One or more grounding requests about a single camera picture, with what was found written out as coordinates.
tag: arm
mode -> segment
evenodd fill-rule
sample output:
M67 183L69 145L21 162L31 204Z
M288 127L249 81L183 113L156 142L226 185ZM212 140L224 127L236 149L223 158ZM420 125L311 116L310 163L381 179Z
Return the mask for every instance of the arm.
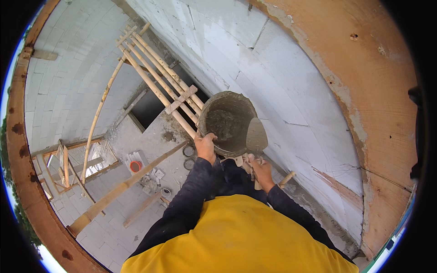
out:
M164 211L163 217L149 229L129 258L194 229L211 186L212 164L215 161L212 140L215 138L212 133L201 138L198 132L194 139L198 158L187 180Z
M253 170L255 171L258 182L263 190L267 193L267 201L274 210L282 213L301 225L308 231L314 240L326 245L329 249L337 251L343 258L353 263L348 256L334 246L331 239L329 239L326 230L322 228L320 223L316 221L313 216L311 216L311 214L304 208L296 204L273 182L271 176L271 166L268 162L263 160L263 163L259 165L254 160L253 155L249 155L249 160L253 166Z

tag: trowel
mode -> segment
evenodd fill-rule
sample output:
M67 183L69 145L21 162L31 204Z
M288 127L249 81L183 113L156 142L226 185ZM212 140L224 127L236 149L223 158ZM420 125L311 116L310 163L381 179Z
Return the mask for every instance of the trowel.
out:
M249 123L246 135L246 147L255 157L261 155L262 151L269 145L266 130L259 118L254 117Z

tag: cement bucket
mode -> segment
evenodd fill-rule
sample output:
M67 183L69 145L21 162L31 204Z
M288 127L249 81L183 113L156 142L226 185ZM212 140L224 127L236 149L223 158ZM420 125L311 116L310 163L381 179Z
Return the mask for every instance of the cement bucket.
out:
M198 128L202 136L213 132L218 137L214 141L216 154L237 157L248 151L247 129L254 117L258 116L248 98L224 91L215 94L205 103Z

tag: orange bucket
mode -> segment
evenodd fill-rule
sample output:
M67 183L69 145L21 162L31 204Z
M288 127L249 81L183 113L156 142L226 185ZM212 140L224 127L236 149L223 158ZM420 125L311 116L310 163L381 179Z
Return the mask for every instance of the orange bucket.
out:
M133 171L134 173L137 173L137 172L139 172L139 170L141 170L142 163L139 161L131 161L131 164L129 166L131 167L131 171Z

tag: hand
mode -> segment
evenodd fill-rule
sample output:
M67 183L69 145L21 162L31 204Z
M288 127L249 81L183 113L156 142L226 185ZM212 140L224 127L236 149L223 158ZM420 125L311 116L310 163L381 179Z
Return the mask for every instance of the hand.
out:
M209 133L205 137L202 137L199 130L197 130L196 137L194 138L197 156L208 160L211 165L214 164L215 161L214 143L212 143L212 141L216 139L217 136L213 133Z
M258 180L261 188L268 194L271 188L275 186L272 179L271 165L270 163L262 159L261 164L255 160L253 154L249 154L249 162L252 164L253 170L255 172L255 177Z

